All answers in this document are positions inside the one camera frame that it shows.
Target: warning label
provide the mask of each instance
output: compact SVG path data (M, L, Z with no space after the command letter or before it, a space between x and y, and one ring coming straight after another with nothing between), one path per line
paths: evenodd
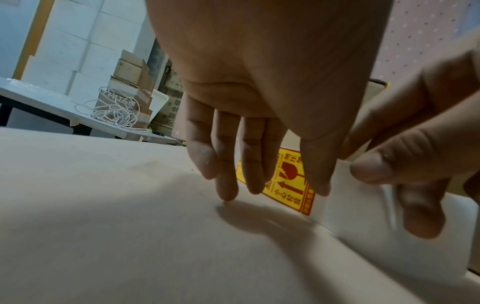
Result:
M241 164L240 160L236 169L236 177L245 183ZM280 148L275 174L266 184L262 193L302 214L310 215L315 192L305 179L300 152Z

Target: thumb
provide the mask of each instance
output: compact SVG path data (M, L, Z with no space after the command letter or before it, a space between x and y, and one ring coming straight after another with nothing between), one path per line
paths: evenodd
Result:
M361 156L352 175L370 184L443 179L480 168L480 91Z

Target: table leg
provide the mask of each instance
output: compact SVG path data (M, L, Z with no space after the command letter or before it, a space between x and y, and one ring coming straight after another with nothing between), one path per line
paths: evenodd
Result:
M7 105L0 105L0 127L6 127L9 123L10 114L12 113L12 107Z
M83 135L83 136L90 136L90 133L92 132L91 127L87 127L84 125L77 125L72 127L74 135Z

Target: white cable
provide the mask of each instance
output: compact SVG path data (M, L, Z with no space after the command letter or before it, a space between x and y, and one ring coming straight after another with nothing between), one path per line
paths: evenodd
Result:
M110 103L106 103L101 99L95 99L85 102L83 105L75 105L75 110L79 113L90 115L95 119L114 124L119 129L124 129L133 132L150 132L149 129L134 128L133 125L137 122L137 115L135 110L140 112L139 102L132 97L127 97L120 90L110 87L99 88L100 94L106 97ZM94 107L89 107L87 104L95 102ZM83 113L77 109L78 106L82 106L90 113Z

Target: table surface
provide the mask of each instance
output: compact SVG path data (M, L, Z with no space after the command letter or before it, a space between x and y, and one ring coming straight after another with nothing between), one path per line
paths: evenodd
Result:
M224 207L184 147L8 128L0 140L2 302L480 298L480 278L471 273L459 286L419 282L375 267L321 226L305 239L296 220L253 207L268 199L243 185L238 202ZM18 196L15 188L22 199L10 204L5 197ZM79 195L83 203L75 202ZM45 197L52 200L43 209ZM92 199L98 207L89 207Z
M79 112L76 103L69 96L58 94L26 82L0 77L0 95L37 109L70 120L70 126L82 124L120 138L130 140L144 140L152 143L175 144L176 139L168 136L159 136L152 132L133 132L121 130L111 124L93 119L90 115Z

